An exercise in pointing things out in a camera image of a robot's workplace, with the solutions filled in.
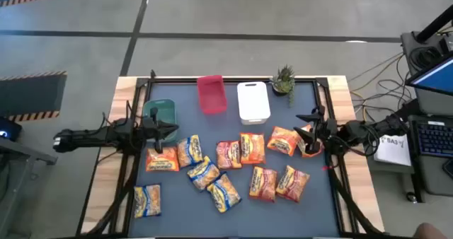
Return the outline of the orange Maruchan ramen pack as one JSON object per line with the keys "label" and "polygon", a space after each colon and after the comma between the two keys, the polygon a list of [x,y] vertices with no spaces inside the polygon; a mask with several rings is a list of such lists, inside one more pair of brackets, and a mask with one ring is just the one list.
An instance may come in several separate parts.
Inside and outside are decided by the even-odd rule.
{"label": "orange Maruchan ramen pack", "polygon": [[240,133],[240,152],[242,164],[265,163],[264,134]]}
{"label": "orange Maruchan ramen pack", "polygon": [[145,170],[147,172],[180,170],[176,147],[164,147],[162,153],[158,153],[153,148],[147,149],[147,159]]}
{"label": "orange Maruchan ramen pack", "polygon": [[303,139],[301,139],[299,141],[299,143],[297,144],[299,150],[301,151],[301,154],[302,154],[302,157],[303,158],[312,158],[314,156],[317,156],[319,155],[323,150],[324,150],[324,146],[322,144],[322,142],[318,139],[317,142],[316,142],[319,147],[317,148],[317,150],[315,151],[308,151],[306,148],[308,147],[308,144],[305,143],[305,141]]}
{"label": "orange Maruchan ramen pack", "polygon": [[268,140],[267,148],[287,154],[288,156],[293,156],[301,139],[295,130],[275,126]]}

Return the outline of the black pole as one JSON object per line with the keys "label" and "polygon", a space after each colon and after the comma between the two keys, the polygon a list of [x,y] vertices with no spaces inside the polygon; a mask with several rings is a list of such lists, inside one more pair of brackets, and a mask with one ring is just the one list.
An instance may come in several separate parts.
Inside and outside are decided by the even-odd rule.
{"label": "black pole", "polygon": [[445,26],[448,22],[453,21],[453,4],[442,12],[436,19],[425,27],[415,36],[415,40],[423,43],[430,39],[438,30]]}

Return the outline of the white paper sign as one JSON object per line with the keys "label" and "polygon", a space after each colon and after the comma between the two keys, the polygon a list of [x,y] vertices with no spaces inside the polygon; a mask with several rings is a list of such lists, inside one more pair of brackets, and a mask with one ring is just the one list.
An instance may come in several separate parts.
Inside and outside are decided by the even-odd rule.
{"label": "white paper sign", "polygon": [[411,166],[407,136],[382,136],[373,158],[383,163]]}

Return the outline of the monitor with blue screen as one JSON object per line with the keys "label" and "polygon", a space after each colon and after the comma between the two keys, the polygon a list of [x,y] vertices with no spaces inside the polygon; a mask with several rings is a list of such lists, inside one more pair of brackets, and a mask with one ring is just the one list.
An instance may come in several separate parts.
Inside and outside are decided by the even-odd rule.
{"label": "monitor with blue screen", "polygon": [[453,51],[411,76],[406,85],[453,96]]}

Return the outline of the black backlit keyboard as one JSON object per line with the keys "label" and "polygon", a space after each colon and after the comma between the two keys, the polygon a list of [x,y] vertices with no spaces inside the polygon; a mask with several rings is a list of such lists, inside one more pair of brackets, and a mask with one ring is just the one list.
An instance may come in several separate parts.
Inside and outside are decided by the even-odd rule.
{"label": "black backlit keyboard", "polygon": [[453,157],[453,125],[416,122],[415,135],[421,155]]}

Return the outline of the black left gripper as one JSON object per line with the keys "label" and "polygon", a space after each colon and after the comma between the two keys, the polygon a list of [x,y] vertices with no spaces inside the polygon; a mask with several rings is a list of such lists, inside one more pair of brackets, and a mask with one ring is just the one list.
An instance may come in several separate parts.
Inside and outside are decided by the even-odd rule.
{"label": "black left gripper", "polygon": [[174,141],[179,126],[177,124],[162,122],[161,126],[164,130],[161,133],[159,121],[157,120],[157,113],[158,109],[156,107],[151,108],[149,114],[142,117],[142,127],[144,128],[145,138],[154,140],[154,150],[157,153],[163,153],[161,140]]}

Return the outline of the grey equipment cart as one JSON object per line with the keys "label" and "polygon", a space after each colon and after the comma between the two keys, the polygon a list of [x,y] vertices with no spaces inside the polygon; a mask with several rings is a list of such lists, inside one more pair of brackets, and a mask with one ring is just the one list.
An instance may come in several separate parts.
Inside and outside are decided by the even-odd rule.
{"label": "grey equipment cart", "polygon": [[453,178],[444,171],[444,164],[453,160],[453,157],[421,155],[418,140],[415,135],[416,122],[443,122],[453,125],[453,97],[445,94],[415,89],[415,98],[418,99],[420,110],[424,115],[402,116],[408,123],[408,148],[411,157],[411,166],[383,163],[371,158],[373,170],[391,173],[410,174],[412,190],[418,201],[423,201],[422,192],[428,194],[453,197]]}

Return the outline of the black device with blue light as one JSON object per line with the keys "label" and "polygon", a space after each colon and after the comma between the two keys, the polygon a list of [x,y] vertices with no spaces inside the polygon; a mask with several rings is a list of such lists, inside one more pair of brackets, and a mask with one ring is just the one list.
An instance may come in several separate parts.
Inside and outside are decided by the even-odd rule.
{"label": "black device with blue light", "polygon": [[0,137],[11,141],[17,141],[21,131],[21,125],[6,119],[5,117],[0,117]]}

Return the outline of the black diagonal stand bar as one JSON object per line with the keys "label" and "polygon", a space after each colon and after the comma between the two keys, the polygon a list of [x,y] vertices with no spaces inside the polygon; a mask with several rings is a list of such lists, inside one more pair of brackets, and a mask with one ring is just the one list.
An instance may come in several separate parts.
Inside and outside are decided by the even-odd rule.
{"label": "black diagonal stand bar", "polygon": [[420,110],[420,105],[417,98],[404,103],[401,109],[403,110],[404,117],[408,117],[410,115],[424,115],[424,113]]}

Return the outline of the blue Maruchan ramen pack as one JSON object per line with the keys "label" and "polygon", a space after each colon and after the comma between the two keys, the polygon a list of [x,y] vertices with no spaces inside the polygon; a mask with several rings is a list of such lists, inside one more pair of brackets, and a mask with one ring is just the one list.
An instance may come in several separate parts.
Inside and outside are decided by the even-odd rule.
{"label": "blue Maruchan ramen pack", "polygon": [[161,215],[161,185],[134,187],[134,217],[144,218]]}
{"label": "blue Maruchan ramen pack", "polygon": [[194,186],[203,191],[220,176],[220,170],[208,156],[205,156],[201,163],[187,172],[187,175]]}
{"label": "blue Maruchan ramen pack", "polygon": [[233,186],[226,173],[222,173],[213,183],[207,186],[214,204],[220,213],[225,213],[241,202],[241,196]]}

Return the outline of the red Maruchan ramen pack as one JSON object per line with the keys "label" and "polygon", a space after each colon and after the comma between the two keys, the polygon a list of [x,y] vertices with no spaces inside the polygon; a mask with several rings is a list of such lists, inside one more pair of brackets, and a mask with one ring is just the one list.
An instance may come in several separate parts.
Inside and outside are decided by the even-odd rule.
{"label": "red Maruchan ramen pack", "polygon": [[216,147],[217,166],[222,170],[242,168],[239,141],[220,141]]}
{"label": "red Maruchan ramen pack", "polygon": [[309,174],[296,170],[287,165],[284,175],[280,178],[280,181],[277,184],[275,190],[276,194],[280,197],[298,203],[300,202],[302,193],[309,179]]}
{"label": "red Maruchan ramen pack", "polygon": [[274,202],[276,184],[275,170],[254,166],[248,195],[253,199]]}

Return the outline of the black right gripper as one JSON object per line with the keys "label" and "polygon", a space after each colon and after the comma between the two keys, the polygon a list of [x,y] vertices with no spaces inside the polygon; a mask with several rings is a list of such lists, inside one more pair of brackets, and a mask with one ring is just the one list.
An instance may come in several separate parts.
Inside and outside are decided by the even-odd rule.
{"label": "black right gripper", "polygon": [[306,148],[308,151],[315,151],[318,154],[322,150],[327,150],[329,154],[334,154],[338,150],[338,142],[336,140],[338,125],[335,119],[324,121],[324,115],[324,106],[315,107],[310,115],[296,115],[298,119],[305,122],[315,122],[314,133],[310,124],[303,127],[295,127],[294,130],[308,144]]}

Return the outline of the white plastic bin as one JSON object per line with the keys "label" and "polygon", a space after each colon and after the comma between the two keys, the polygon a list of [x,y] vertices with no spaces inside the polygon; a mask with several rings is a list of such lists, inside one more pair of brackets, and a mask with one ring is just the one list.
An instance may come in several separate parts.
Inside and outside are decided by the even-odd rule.
{"label": "white plastic bin", "polygon": [[271,115],[265,82],[252,81],[237,85],[239,117],[244,125],[264,124]]}

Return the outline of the teal plastic bin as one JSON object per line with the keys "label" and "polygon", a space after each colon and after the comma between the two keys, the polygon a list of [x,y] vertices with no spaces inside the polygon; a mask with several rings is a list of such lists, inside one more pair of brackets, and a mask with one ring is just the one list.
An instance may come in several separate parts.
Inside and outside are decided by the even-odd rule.
{"label": "teal plastic bin", "polygon": [[151,116],[151,110],[153,108],[157,109],[155,118],[157,125],[160,126],[160,128],[162,128],[162,122],[166,124],[176,124],[176,105],[171,99],[147,101],[142,108],[142,116],[153,119]]}

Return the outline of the yellow ramen packet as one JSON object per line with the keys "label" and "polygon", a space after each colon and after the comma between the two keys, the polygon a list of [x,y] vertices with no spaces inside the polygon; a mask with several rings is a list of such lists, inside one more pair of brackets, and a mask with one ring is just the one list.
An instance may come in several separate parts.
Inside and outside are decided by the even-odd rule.
{"label": "yellow ramen packet", "polygon": [[192,135],[176,144],[178,162],[181,168],[196,165],[203,161],[199,136]]}

